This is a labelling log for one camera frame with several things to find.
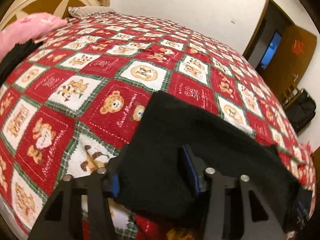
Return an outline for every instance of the bed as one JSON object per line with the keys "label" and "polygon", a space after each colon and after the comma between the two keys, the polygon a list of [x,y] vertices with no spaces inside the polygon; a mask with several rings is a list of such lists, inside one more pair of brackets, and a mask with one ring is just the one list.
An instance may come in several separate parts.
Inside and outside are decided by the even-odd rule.
{"label": "bed", "polygon": [[[16,0],[0,28],[32,12],[65,18],[68,6],[98,5],[45,1]],[[298,144],[281,105],[242,55],[167,19],[118,13],[67,20],[0,89],[1,215],[19,239],[27,238],[65,174],[87,176],[117,156],[158,90],[218,115],[263,145],[276,144],[285,167],[313,190],[312,214],[310,149]],[[123,206],[110,206],[120,239],[177,237],[174,229],[163,232]],[[85,198],[83,216],[88,239]]]}

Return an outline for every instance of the pink fabric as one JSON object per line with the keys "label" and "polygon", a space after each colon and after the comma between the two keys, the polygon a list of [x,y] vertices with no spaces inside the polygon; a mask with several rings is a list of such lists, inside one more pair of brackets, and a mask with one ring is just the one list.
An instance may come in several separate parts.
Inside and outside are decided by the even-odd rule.
{"label": "pink fabric", "polygon": [[50,13],[33,13],[7,26],[0,32],[0,62],[15,44],[24,44],[67,25],[67,21]]}

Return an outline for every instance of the headboard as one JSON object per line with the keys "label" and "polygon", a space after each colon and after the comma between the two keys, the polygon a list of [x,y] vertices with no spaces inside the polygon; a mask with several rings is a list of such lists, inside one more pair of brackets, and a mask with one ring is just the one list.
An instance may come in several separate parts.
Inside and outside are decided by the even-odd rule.
{"label": "headboard", "polygon": [[65,18],[69,6],[100,5],[97,0],[15,0],[0,22],[0,31],[8,24],[31,13],[48,12]]}

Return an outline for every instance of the metal screw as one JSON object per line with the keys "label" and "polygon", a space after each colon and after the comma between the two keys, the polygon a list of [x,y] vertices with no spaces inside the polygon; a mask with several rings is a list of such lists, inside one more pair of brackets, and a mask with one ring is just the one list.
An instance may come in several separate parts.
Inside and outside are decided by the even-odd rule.
{"label": "metal screw", "polygon": [[241,175],[241,177],[240,177],[240,179],[242,180],[242,181],[244,181],[244,182],[248,182],[249,181],[249,176],[248,175]]}
{"label": "metal screw", "polygon": [[105,167],[101,167],[97,169],[97,173],[99,174],[105,174],[107,172],[107,169]]}
{"label": "metal screw", "polygon": [[64,181],[70,181],[70,180],[72,180],[72,175],[70,175],[70,174],[67,174],[67,175],[65,175],[64,177],[63,177],[63,180]]}
{"label": "metal screw", "polygon": [[205,169],[205,173],[210,174],[210,175],[215,174],[215,172],[216,172],[216,170],[211,167],[208,167]]}

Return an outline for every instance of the door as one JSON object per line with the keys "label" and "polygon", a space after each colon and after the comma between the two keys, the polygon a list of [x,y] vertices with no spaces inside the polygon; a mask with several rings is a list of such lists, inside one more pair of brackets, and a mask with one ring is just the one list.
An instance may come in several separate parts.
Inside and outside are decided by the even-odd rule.
{"label": "door", "polygon": [[261,73],[276,98],[281,102],[283,93],[296,86],[305,73],[313,56],[317,37],[312,33],[290,25],[267,68]]}

